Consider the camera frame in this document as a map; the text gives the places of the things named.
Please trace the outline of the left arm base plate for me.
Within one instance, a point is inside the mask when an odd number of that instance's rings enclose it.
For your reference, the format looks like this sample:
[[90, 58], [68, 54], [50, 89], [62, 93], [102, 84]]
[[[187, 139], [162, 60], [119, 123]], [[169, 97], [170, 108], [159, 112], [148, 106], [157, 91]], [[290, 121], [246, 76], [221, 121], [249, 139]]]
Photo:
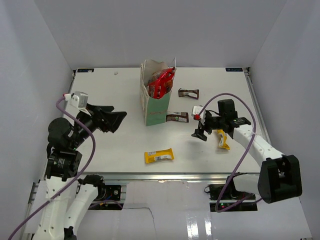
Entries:
[[90, 205], [89, 210], [121, 210], [121, 185], [105, 184], [101, 187], [98, 197]]

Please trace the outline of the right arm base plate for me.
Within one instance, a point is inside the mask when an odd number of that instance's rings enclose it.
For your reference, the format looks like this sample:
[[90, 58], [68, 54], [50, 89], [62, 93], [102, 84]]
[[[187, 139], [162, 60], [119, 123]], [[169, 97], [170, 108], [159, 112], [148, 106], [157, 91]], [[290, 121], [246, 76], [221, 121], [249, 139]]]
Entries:
[[[209, 196], [209, 206], [212, 213], [216, 212], [216, 203], [223, 186], [224, 184], [209, 184], [203, 190], [204, 193]], [[228, 186], [223, 193], [218, 209], [224, 210], [243, 198], [245, 198], [245, 200], [242, 203], [228, 209], [227, 212], [256, 212], [258, 210], [258, 200], [254, 194], [232, 190], [230, 186]]]

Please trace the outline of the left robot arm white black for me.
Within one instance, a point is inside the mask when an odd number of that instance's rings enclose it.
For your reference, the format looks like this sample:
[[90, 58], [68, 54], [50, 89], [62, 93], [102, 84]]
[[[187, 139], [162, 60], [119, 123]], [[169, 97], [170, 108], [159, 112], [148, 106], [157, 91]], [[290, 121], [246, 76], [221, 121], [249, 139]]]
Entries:
[[41, 212], [35, 240], [75, 240], [79, 226], [91, 203], [105, 196], [106, 187], [100, 175], [78, 178], [82, 154], [78, 147], [95, 130], [114, 133], [127, 116], [113, 106], [86, 105], [76, 121], [54, 119], [48, 126], [46, 193], [49, 202]]

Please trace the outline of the yellow bar wrapper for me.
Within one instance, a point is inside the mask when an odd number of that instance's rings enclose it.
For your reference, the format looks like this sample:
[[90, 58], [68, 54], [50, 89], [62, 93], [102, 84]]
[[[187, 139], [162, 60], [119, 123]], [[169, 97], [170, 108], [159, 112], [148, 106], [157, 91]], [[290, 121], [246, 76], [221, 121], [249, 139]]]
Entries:
[[175, 157], [171, 148], [144, 153], [145, 164], [152, 164], [158, 161], [173, 161], [174, 159]]
[[227, 135], [222, 129], [218, 129], [217, 135], [219, 137], [219, 143], [218, 143], [218, 148], [220, 149], [225, 149], [225, 150], [230, 150], [229, 145], [227, 144]]

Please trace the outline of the red cookie snack bag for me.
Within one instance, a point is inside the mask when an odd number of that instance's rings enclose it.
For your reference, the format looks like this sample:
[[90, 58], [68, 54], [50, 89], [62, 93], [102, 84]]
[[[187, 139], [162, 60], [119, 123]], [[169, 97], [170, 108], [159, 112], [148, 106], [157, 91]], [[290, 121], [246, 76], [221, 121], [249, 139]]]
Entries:
[[153, 99], [161, 99], [169, 93], [173, 87], [175, 73], [175, 67], [153, 73], [146, 85], [148, 95]]

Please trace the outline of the green white paper bag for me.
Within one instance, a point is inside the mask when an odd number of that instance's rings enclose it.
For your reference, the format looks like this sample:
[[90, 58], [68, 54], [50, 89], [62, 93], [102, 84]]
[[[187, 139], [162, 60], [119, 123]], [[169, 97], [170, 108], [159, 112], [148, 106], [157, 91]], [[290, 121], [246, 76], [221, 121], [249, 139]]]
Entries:
[[173, 67], [176, 68], [176, 59], [174, 59], [170, 65], [167, 65], [163, 61], [158, 62], [152, 59], [147, 59], [140, 66], [139, 96], [142, 106], [144, 124], [146, 126], [158, 125], [166, 121], [167, 110], [169, 108], [172, 93], [171, 89], [169, 93], [165, 94], [160, 99], [152, 98], [148, 94], [147, 82], [153, 73]]

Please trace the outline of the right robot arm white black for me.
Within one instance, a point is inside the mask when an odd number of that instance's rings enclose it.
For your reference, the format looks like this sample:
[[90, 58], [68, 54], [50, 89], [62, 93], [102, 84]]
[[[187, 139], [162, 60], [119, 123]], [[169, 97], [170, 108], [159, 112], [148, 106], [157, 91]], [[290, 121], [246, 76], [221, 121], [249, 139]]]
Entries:
[[232, 99], [218, 101], [217, 116], [203, 106], [194, 106], [191, 115], [198, 121], [193, 137], [206, 141], [205, 134], [222, 130], [243, 146], [260, 167], [259, 174], [239, 172], [229, 176], [230, 184], [225, 187], [229, 198], [236, 200], [248, 193], [259, 195], [271, 204], [302, 195], [299, 160], [294, 155], [285, 155], [257, 135], [249, 120], [238, 117]]

